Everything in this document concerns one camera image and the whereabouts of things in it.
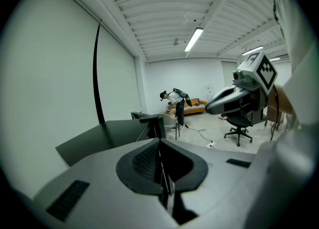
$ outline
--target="striped cushion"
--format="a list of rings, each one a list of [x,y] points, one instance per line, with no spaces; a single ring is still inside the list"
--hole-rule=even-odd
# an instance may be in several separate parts
[[[184,111],[186,110],[190,110],[190,109],[197,109],[197,108],[205,108],[205,105],[200,104],[198,106],[192,106],[192,107],[184,107]],[[176,112],[176,108],[172,108],[172,112],[175,113]]]

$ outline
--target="orange sofa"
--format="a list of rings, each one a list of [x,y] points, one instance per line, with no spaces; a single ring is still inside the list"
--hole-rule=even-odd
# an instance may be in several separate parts
[[[199,102],[198,99],[191,99],[191,104],[193,106],[189,107],[188,104],[185,102],[184,115],[205,112],[205,105],[207,104],[207,101],[201,100]],[[176,112],[176,105],[174,105],[171,110],[173,113],[175,113]]]

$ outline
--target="black pants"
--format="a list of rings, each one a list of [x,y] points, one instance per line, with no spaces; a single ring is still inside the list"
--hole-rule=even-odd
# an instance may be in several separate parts
[[[176,116],[180,125],[184,125],[184,104],[184,99],[176,104]]]

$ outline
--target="white door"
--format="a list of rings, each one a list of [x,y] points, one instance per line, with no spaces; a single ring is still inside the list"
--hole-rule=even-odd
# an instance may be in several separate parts
[[[221,65],[223,67],[224,83],[226,87],[233,83],[233,72],[237,70],[237,63],[222,61]]]

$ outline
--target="black cable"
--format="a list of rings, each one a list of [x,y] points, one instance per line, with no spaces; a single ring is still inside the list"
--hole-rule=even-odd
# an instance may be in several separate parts
[[[187,129],[190,129],[190,130],[193,130],[193,131],[197,131],[199,134],[200,134],[200,136],[202,136],[205,140],[208,140],[210,143],[213,143],[213,141],[211,141],[211,140],[209,140],[209,139],[206,139],[203,135],[201,135],[201,131],[207,131],[206,129],[201,129],[201,130],[195,130],[195,129],[192,129],[192,128],[189,128],[186,124],[185,124],[185,127],[187,128]]]
[[[279,97],[278,97],[278,92],[277,92],[277,89],[276,87],[274,86],[274,89],[275,89],[275,100],[276,100],[276,103],[277,103],[277,116],[276,116],[276,122],[274,123],[274,125],[271,127],[271,137],[270,137],[270,140],[273,139],[273,136],[274,136],[274,132],[275,132],[275,128],[276,128],[276,125],[278,123],[278,116],[279,116]]]

